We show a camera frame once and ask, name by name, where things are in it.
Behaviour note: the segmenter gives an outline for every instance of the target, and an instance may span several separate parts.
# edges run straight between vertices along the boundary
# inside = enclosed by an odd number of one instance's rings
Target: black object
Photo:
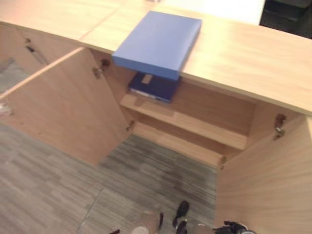
[[[187,225],[186,221],[181,221],[179,223],[179,226],[176,229],[176,233],[175,234],[187,234],[186,225]]]
[[[176,211],[175,218],[172,221],[172,225],[174,228],[177,227],[177,220],[186,216],[187,212],[189,211],[190,204],[187,201],[182,201]]]
[[[164,212],[160,212],[158,230],[161,229],[163,222],[164,222]]]
[[[221,228],[214,228],[215,234],[256,234],[253,231],[247,229],[246,226],[231,222],[231,221],[224,221],[225,226]]]
[[[232,233],[239,234],[243,231],[247,231],[247,228],[239,223],[231,222],[231,221],[224,221],[225,225],[230,226]]]
[[[230,226],[223,226],[221,228],[213,228],[215,234],[233,234]]]
[[[109,234],[119,234],[119,233],[120,233],[120,229],[113,231],[112,233],[109,233]]]

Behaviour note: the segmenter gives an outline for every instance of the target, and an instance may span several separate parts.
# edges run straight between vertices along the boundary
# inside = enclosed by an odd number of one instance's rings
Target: gray carpet
[[[160,233],[180,201],[190,226],[212,226],[214,168],[131,136],[96,168],[0,126],[0,233],[121,233],[142,211],[161,207]]]

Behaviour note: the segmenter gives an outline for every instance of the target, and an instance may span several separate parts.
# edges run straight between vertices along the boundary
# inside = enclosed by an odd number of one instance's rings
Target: dark blue binder
[[[169,103],[179,85],[178,80],[169,80],[138,72],[129,84],[132,92]]]

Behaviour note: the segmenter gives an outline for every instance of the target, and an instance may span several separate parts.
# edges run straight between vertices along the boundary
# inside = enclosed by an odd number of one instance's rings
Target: cabinet door
[[[13,114],[2,122],[72,156],[97,164],[130,132],[88,49],[78,48],[0,97]]]
[[[32,74],[45,64],[25,46],[25,39],[15,27],[0,24],[0,62],[13,58],[26,73]]]
[[[225,164],[217,179],[215,225],[242,222],[259,234],[311,233],[312,120],[268,136]]]
[[[63,39],[59,36],[28,29],[17,29],[17,31],[23,36],[24,41],[28,41],[37,51],[37,56],[40,56],[41,60],[45,61],[46,64],[50,64],[78,48],[77,45],[68,39]]]

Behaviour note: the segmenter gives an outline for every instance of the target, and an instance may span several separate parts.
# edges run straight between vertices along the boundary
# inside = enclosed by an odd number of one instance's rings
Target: wooden cabinet
[[[0,62],[4,63],[12,58],[27,74],[46,65],[25,48],[25,38],[15,27],[0,24]]]
[[[0,24],[0,41],[0,62],[13,58],[28,74],[78,48],[58,36],[3,24]]]
[[[78,48],[72,41],[58,36],[20,28],[17,31],[24,38],[25,46],[30,44],[41,56],[39,60],[46,65]]]
[[[88,49],[79,48],[4,93],[12,109],[3,123],[69,155],[97,164],[125,140],[128,129],[120,107]]]
[[[219,171],[215,225],[236,220],[259,234],[310,233],[312,120],[297,116]]]
[[[129,93],[135,72],[109,54],[5,27],[1,58],[34,73],[0,96],[12,108],[3,123],[94,165],[133,133],[218,169],[216,226],[230,219],[262,234],[310,232],[309,117],[194,78],[183,78],[165,104]],[[276,125],[279,114],[286,121]],[[274,139],[279,131],[285,135]]]

